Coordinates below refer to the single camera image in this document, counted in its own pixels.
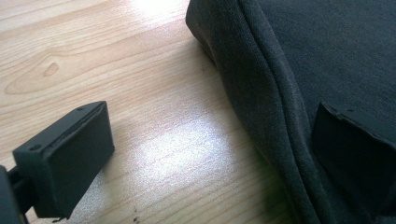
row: wooden surface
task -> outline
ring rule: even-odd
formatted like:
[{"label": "wooden surface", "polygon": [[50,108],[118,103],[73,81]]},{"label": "wooden surface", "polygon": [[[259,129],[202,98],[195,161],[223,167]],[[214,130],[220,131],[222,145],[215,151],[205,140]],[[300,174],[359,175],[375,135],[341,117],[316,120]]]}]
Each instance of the wooden surface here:
[{"label": "wooden surface", "polygon": [[293,223],[185,25],[187,5],[0,2],[1,164],[70,110],[108,103],[116,151],[62,223]]}]

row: black plastic object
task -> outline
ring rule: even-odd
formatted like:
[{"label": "black plastic object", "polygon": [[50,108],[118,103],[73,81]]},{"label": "black plastic object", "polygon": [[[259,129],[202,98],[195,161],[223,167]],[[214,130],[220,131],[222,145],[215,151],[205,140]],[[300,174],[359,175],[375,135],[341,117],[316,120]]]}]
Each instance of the black plastic object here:
[{"label": "black plastic object", "polygon": [[314,152],[372,218],[396,215],[396,130],[351,109],[320,104]]},{"label": "black plastic object", "polygon": [[81,106],[13,151],[17,167],[8,182],[0,169],[2,199],[14,213],[33,206],[38,217],[69,218],[113,151],[106,102]]}]

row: table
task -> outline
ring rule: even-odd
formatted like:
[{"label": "table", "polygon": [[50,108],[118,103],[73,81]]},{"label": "table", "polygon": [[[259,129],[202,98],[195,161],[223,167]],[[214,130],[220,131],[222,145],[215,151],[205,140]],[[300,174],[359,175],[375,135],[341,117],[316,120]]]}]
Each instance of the table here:
[{"label": "table", "polygon": [[108,104],[115,153],[61,223],[294,222],[185,25],[188,3],[0,2],[1,164],[70,110]]}]

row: black bracket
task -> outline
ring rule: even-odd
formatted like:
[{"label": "black bracket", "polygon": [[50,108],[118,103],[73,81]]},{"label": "black bracket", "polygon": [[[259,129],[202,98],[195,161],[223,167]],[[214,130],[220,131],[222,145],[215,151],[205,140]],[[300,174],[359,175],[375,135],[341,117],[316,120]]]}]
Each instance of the black bracket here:
[{"label": "black bracket", "polygon": [[17,166],[0,166],[0,223],[70,218],[114,152],[106,102],[81,106],[13,151]]}]

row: black garment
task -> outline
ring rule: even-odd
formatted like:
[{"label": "black garment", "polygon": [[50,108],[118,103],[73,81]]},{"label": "black garment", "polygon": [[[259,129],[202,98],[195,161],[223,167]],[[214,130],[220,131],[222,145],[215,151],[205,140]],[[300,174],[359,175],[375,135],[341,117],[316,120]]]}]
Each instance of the black garment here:
[{"label": "black garment", "polygon": [[191,0],[186,21],[300,222],[396,223],[353,203],[311,139],[322,101],[396,126],[395,1]]}]

